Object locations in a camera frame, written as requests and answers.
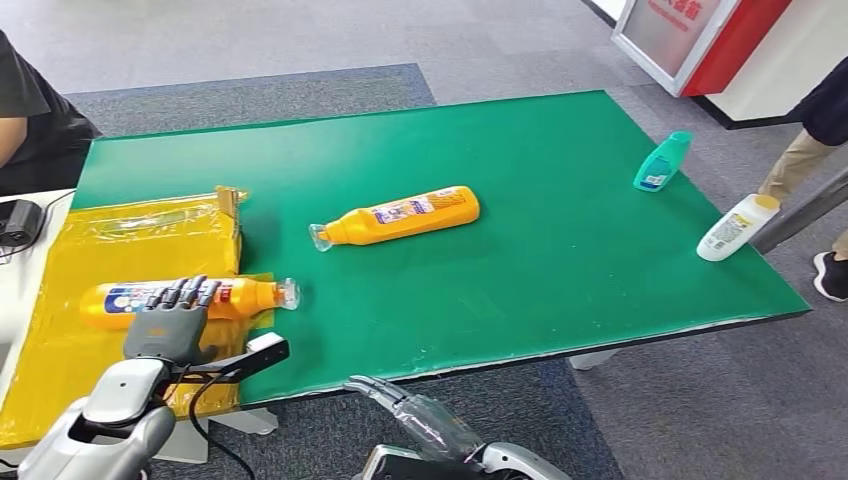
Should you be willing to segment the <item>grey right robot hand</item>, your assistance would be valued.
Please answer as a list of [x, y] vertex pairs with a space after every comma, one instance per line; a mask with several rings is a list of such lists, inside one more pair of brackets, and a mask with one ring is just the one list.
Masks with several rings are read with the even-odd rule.
[[391, 413], [428, 460], [466, 463], [485, 444], [463, 420], [436, 399], [365, 375], [350, 376], [343, 388], [365, 395]]

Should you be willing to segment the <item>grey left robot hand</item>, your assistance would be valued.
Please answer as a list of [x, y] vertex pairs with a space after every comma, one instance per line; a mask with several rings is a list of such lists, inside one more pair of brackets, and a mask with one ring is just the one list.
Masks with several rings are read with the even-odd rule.
[[221, 286], [205, 275], [179, 278], [151, 294], [136, 313], [123, 344], [125, 359], [156, 357], [177, 366], [212, 361], [218, 347], [202, 347], [208, 309]]

